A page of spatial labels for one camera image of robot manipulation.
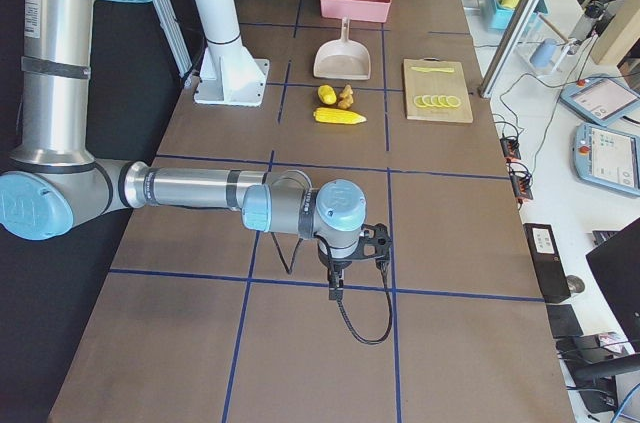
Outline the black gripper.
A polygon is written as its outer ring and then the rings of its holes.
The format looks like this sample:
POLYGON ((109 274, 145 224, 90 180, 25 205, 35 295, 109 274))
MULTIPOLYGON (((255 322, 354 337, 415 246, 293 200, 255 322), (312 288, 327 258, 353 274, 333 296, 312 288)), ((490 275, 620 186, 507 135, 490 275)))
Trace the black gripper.
POLYGON ((318 257, 320 262, 327 268, 327 278, 329 284, 329 299, 336 300, 343 298, 343 270, 350 266, 350 261, 344 258, 337 258, 333 254, 332 247, 325 239, 318 240, 318 257))

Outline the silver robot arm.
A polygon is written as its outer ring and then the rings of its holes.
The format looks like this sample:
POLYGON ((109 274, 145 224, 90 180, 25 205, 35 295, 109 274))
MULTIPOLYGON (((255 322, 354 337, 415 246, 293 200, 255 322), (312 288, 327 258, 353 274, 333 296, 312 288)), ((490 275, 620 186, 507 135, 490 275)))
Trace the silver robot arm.
MULTIPOLYGON (((251 230, 316 240, 330 296, 364 258, 372 228, 362 190, 314 188, 301 171, 152 168, 98 160, 86 149, 93 7, 97 0, 25 0, 22 139, 1 178, 1 222, 26 240, 67 233, 103 214, 144 206, 238 211, 251 230)), ((150 0, 112 0, 145 2, 150 0)))

